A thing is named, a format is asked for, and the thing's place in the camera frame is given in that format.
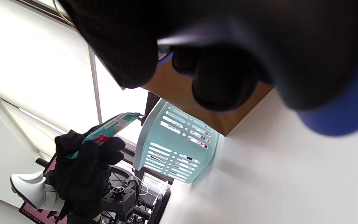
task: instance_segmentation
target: white plastic part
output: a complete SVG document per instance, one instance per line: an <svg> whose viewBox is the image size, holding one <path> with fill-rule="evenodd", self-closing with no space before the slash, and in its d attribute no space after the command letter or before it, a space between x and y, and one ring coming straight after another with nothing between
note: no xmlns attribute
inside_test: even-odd
<svg viewBox="0 0 358 224"><path fill-rule="evenodd" d="M12 189L35 209L61 211L64 200L59 197L53 186L45 184L42 171L32 174L13 174Z"/></svg>

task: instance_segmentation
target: metal bar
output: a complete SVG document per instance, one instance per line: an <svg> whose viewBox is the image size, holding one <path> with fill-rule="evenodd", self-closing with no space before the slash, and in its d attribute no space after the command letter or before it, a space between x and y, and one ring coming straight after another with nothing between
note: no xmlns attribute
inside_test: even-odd
<svg viewBox="0 0 358 224"><path fill-rule="evenodd" d="M96 110L98 112L98 121L99 124L102 124L102 112L100 108L100 97L99 97L99 87L98 87L98 77L96 75L96 61L95 61L95 53L92 50L91 46L88 45L89 51L89 60L91 62L91 72L92 72L92 81L94 82L94 92L95 92L95 102L96 102Z"/></svg>
<svg viewBox="0 0 358 224"><path fill-rule="evenodd" d="M121 150L121 152L124 154L124 161L133 165L133 160L135 157L135 153L127 148L124 148Z"/></svg>
<svg viewBox="0 0 358 224"><path fill-rule="evenodd" d="M159 100L159 97L157 95L155 95L152 92L148 92L147 101L146 101L146 108L145 108L145 115L140 120L140 125L141 126L143 126L143 124L145 123L147 116L153 110L153 108L157 104L158 100Z"/></svg>
<svg viewBox="0 0 358 224"><path fill-rule="evenodd" d="M140 207L135 206L133 208L133 213L137 214L138 216L145 218L146 220L148 220L151 216L151 214L149 214L147 211L142 210Z"/></svg>
<svg viewBox="0 0 358 224"><path fill-rule="evenodd" d="M40 165L41 167L44 167L44 168L46 168L49 164L48 161L46 161L45 159L41 159L41 158L36 159L35 163Z"/></svg>
<svg viewBox="0 0 358 224"><path fill-rule="evenodd" d="M66 25L67 27L69 27L70 29L72 30L76 30L75 28L71 27L70 24L68 24L66 21L64 21L64 19L62 19L60 17L60 15L54 10L54 9L51 9L47 6L44 6L40 3L37 3L35 1L32 1L32 0L10 0L20 6L23 6L33 12L36 12L48 19L52 19L54 21L58 21L64 25Z"/></svg>
<svg viewBox="0 0 358 224"><path fill-rule="evenodd" d="M142 205L142 206L145 206L145 207L147 207L147 208L149 208L149 209L153 209L153 208L154 208L153 204L152 204L152 203L149 203L149 202L147 202L147 201L139 200L138 204L140 204L140 205Z"/></svg>
<svg viewBox="0 0 358 224"><path fill-rule="evenodd" d="M41 155L39 149L34 145L34 143L29 139L29 137L27 136L27 134L23 131L23 129L20 127L20 125L16 122L16 120L12 117L12 115L8 112L8 110L5 108L5 106L2 104L1 102L1 98L0 98L0 109L2 110L2 112L4 112L4 114L7 116L7 118L10 120L10 122L15 126L15 128L18 130L18 132L23 136L23 138L26 140L26 142L30 145L31 149L38 153L39 156L41 156L42 158L44 156Z"/></svg>
<svg viewBox="0 0 358 224"><path fill-rule="evenodd" d="M155 201L155 198L158 196L157 192L154 192L152 190L149 190L149 193L146 195L141 195L140 198L149 202L149 203L153 203Z"/></svg>

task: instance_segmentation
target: cable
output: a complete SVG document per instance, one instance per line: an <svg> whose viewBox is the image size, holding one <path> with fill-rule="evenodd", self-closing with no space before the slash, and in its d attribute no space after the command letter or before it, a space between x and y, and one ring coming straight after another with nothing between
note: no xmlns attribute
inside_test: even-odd
<svg viewBox="0 0 358 224"><path fill-rule="evenodd" d="M59 16L60 16L66 23L68 23L70 26L76 28L76 26L74 25L74 23L68 21L68 20L66 19L66 17L65 17L65 16L60 12L60 10L57 8L56 0L52 0L52 1L53 1L53 5L55 6L55 9L56 9L57 14L59 14Z"/></svg>
<svg viewBox="0 0 358 224"><path fill-rule="evenodd" d="M146 207L146 201L145 201L143 198L141 198L141 197L139 197L139 199L141 199L141 200L143 200L143 201L145 202L145 212L146 212L146 209L147 209L147 207Z"/></svg>
<svg viewBox="0 0 358 224"><path fill-rule="evenodd" d="M118 178L117 174L115 174L113 171L111 171L111 172L114 174L114 176L117 178L117 180L119 180L125 187L128 187L122 180L120 180Z"/></svg>
<svg viewBox="0 0 358 224"><path fill-rule="evenodd" d="M112 219L112 220L114 220L114 218L112 217L112 215L108 212L108 211L106 211L106 210L104 210L109 216L110 216L110 218Z"/></svg>
<svg viewBox="0 0 358 224"><path fill-rule="evenodd" d="M149 188L148 188L148 186L142 181L142 180L140 180L139 179L139 177L137 177L137 176L135 176L140 182L142 182L142 184L147 188L147 191L145 191L146 193L145 194L139 194L139 195L142 195L142 196L144 196L144 195L146 195L146 194L148 194L149 193Z"/></svg>
<svg viewBox="0 0 358 224"><path fill-rule="evenodd" d="M31 6L31 7L33 7L33 8L35 8L36 10L38 10L38 11L42 11L43 13L46 13L46 14L48 14L48 15L50 15L50 16L53 16L53 17L56 17L56 18L60 18L59 16L57 16L57 15L55 15L55 14L53 14L53 13L50 13L50 12L48 12L48 11L46 11L46 10L43 10L43 9L41 9L40 7L37 7L37 6L35 6L35 5L33 5L33 4L30 4L30 3L28 3L28 2L26 2L26 1L24 1L24 0L19 0L21 3L23 3L23 4L26 4L26 5L28 5L28 6Z"/></svg>
<svg viewBox="0 0 358 224"><path fill-rule="evenodd" d="M124 181L124 180L112 180L112 179L108 179L109 181Z"/></svg>
<svg viewBox="0 0 358 224"><path fill-rule="evenodd" d="M5 107L7 110L10 110L12 113L16 114L17 116L19 116L21 119L23 119L24 121L26 121L27 123L29 123L31 126L35 127L35 129L39 130L41 133L43 133L44 135L46 135L48 138L50 138L51 140L54 140L53 138L51 138L50 136L48 136L45 132L41 131L39 128L37 128L34 124L32 124L31 122L29 122L28 120L26 120L24 117L20 116L19 114L17 114L16 112L14 112L13 110Z"/></svg>
<svg viewBox="0 0 358 224"><path fill-rule="evenodd" d="M140 207L139 207L139 206L135 206L135 208L139 209L139 213L141 213L141 211L140 211Z"/></svg>

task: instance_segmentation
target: metal rod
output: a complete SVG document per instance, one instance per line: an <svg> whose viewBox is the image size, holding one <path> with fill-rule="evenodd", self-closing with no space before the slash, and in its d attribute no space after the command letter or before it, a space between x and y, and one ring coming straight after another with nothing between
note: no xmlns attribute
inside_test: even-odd
<svg viewBox="0 0 358 224"><path fill-rule="evenodd" d="M134 207L133 213L137 214L140 217L145 218L146 220L148 220L151 216L147 211L142 210L140 207L137 206Z"/></svg>
<svg viewBox="0 0 358 224"><path fill-rule="evenodd" d="M8 110L5 108L5 106L1 102L0 98L0 109L4 114L7 116L7 118L10 120L10 122L15 126L15 128L19 131L19 133L23 136L23 138L26 140L26 142L30 145L31 149L38 153L39 156L44 157L41 155L39 149L34 145L34 143L29 139L27 134L23 131L23 129L20 127L20 125L16 122L16 120L12 117L12 115L8 112Z"/></svg>
<svg viewBox="0 0 358 224"><path fill-rule="evenodd" d="M98 112L98 121L99 124L102 124L102 112L100 109L100 97L99 97L99 86L98 86L98 77L96 75L96 61L95 53L92 48L88 45L89 51L89 60L91 62L91 72L92 72L92 81L94 82L94 92L95 92L95 101L96 101L96 111Z"/></svg>
<svg viewBox="0 0 358 224"><path fill-rule="evenodd" d="M139 200L139 201L138 201L138 204L143 205L143 206L145 206L145 207L147 207L147 208L149 208L149 209L153 209L153 208L154 208L154 205L153 205L152 203L148 203L148 202L145 201L144 199Z"/></svg>
<svg viewBox="0 0 358 224"><path fill-rule="evenodd" d="M44 167L44 168L46 168L49 164L48 161L46 161L45 159L41 159L41 158L36 159L35 163L40 165L41 167Z"/></svg>
<svg viewBox="0 0 358 224"><path fill-rule="evenodd" d="M54 9L44 6L43 4L40 4L33 0L9 0L9 1L11 1L19 6L22 6L28 10L31 10L32 12L35 12L47 19L58 22L71 30L77 31L76 28L70 26L70 24L68 24L66 21L64 21L64 19L61 18L60 15Z"/></svg>

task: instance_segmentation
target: black glove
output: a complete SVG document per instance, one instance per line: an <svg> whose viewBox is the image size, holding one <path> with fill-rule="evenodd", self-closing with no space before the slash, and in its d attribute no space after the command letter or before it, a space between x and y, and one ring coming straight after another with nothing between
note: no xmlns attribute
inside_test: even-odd
<svg viewBox="0 0 358 224"><path fill-rule="evenodd" d="M156 1L59 1L118 85L137 88L153 77L157 29L163 23ZM194 78L195 100L213 111L236 109L259 80L272 82L258 60L238 47L176 47L172 63L178 73Z"/></svg>
<svg viewBox="0 0 358 224"><path fill-rule="evenodd" d="M91 220L102 212L100 200L111 188L109 165L115 165L124 158L120 150L125 147L125 142L113 137L101 146L91 142L83 145L82 140L98 127L85 134L70 131L55 138L56 166L46 177L65 200L59 218L71 214ZM76 151L76 159L67 159Z"/></svg>

